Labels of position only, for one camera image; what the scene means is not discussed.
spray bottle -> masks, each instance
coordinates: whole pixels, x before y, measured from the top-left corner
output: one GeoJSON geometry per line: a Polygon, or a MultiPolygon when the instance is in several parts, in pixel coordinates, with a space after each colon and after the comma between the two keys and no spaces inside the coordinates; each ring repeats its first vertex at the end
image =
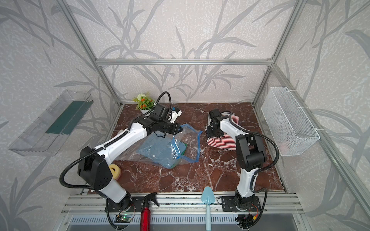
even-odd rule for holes
{"type": "Polygon", "coordinates": [[[141,212],[140,218],[140,231],[150,231],[150,209],[149,209],[149,201],[153,201],[155,205],[159,206],[155,195],[157,192],[148,194],[144,197],[144,205],[141,212]]]}

wall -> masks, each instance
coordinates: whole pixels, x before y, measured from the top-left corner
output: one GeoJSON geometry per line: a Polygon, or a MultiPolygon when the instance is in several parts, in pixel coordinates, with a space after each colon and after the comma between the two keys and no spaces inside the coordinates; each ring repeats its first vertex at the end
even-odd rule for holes
{"type": "MultiPolygon", "coordinates": [[[[350,166],[370,188],[370,1],[307,2],[277,62],[350,166]]],[[[272,75],[267,90],[280,86],[272,75]]],[[[262,127],[269,134],[256,105],[262,127]]],[[[318,143],[279,161],[313,230],[370,230],[370,221],[318,143]]]]}
{"type": "MultiPolygon", "coordinates": [[[[102,142],[119,109],[55,3],[0,3],[0,230],[52,230],[70,194],[61,171],[86,145],[102,142]],[[56,156],[7,148],[65,90],[94,99],[56,156]]],[[[72,169],[66,180],[83,183],[72,169]]]]}
{"type": "Polygon", "coordinates": [[[266,69],[266,66],[159,65],[107,66],[104,72],[122,102],[130,102],[138,93],[147,91],[153,98],[169,91],[174,102],[251,102],[266,69]],[[197,75],[197,71],[205,76],[199,78],[201,74],[197,75]]]}
{"type": "MultiPolygon", "coordinates": [[[[67,2],[98,58],[185,59],[271,58],[295,4],[295,0],[67,2]]],[[[265,69],[110,66],[105,72],[123,102],[146,91],[154,97],[169,91],[178,102],[238,102],[244,96],[251,102],[253,97],[248,96],[258,90],[265,69]]]]}

red and white striped fabric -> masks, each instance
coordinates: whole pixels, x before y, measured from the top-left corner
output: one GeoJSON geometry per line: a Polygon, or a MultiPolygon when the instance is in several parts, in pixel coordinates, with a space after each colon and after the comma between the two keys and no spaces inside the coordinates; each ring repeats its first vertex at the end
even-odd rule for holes
{"type": "MultiPolygon", "coordinates": [[[[235,123],[239,123],[239,117],[236,115],[231,116],[232,120],[235,123]]],[[[218,137],[213,137],[207,139],[207,144],[212,146],[212,147],[217,147],[221,149],[227,149],[227,150],[235,150],[236,149],[236,143],[235,140],[231,138],[226,132],[224,133],[224,137],[218,138],[218,137]]]]}

yellow sponge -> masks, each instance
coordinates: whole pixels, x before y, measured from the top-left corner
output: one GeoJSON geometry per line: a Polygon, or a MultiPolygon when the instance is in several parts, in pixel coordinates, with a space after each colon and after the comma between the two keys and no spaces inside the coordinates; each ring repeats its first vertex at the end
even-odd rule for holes
{"type": "Polygon", "coordinates": [[[121,176],[121,169],[117,165],[110,164],[109,169],[111,170],[113,179],[117,180],[121,176]]]}

robotic arm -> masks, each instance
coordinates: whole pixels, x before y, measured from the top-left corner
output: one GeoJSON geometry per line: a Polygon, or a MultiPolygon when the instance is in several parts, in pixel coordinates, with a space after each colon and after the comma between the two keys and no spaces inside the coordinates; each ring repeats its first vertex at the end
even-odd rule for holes
{"type": "Polygon", "coordinates": [[[231,120],[230,115],[222,115],[218,109],[209,112],[210,126],[207,127],[209,137],[222,137],[226,132],[236,142],[236,158],[241,167],[239,184],[235,191],[235,203],[239,210],[249,208],[254,199],[255,172],[262,168],[267,160],[262,138],[248,131],[239,129],[231,120]]]}
{"type": "Polygon", "coordinates": [[[71,163],[60,175],[60,183],[68,188],[91,188],[102,197],[108,198],[110,203],[115,203],[119,210],[126,210],[132,204],[130,193],[122,188],[113,178],[109,166],[122,152],[137,141],[150,135],[152,132],[160,131],[169,134],[177,134],[182,127],[175,120],[181,115],[177,107],[166,107],[156,104],[148,111],[149,116],[142,115],[133,119],[128,128],[117,134],[109,141],[94,147],[85,147],[81,150],[80,158],[71,163]],[[78,163],[78,175],[82,177],[87,186],[71,185],[64,181],[65,174],[78,163]]]}
{"type": "Polygon", "coordinates": [[[221,197],[223,201],[222,209],[225,212],[246,211],[248,209],[252,211],[252,209],[254,209],[253,206],[256,205],[260,213],[257,218],[254,218],[255,220],[248,220],[245,218],[241,220],[237,219],[241,224],[246,224],[246,226],[250,228],[260,219],[267,198],[266,188],[255,191],[256,176],[259,172],[267,170],[277,163],[279,159],[279,149],[270,138],[237,125],[231,119],[232,112],[226,112],[228,112],[228,115],[223,115],[218,109],[210,111],[210,126],[208,126],[206,130],[209,137],[222,137],[224,132],[226,132],[236,142],[236,158],[241,167],[240,181],[235,190],[234,197],[221,197]],[[272,143],[276,152],[275,160],[266,167],[263,167],[263,164],[267,160],[267,156],[262,138],[272,143]],[[262,190],[265,190],[265,199],[261,207],[259,199],[255,194],[262,190]]]}

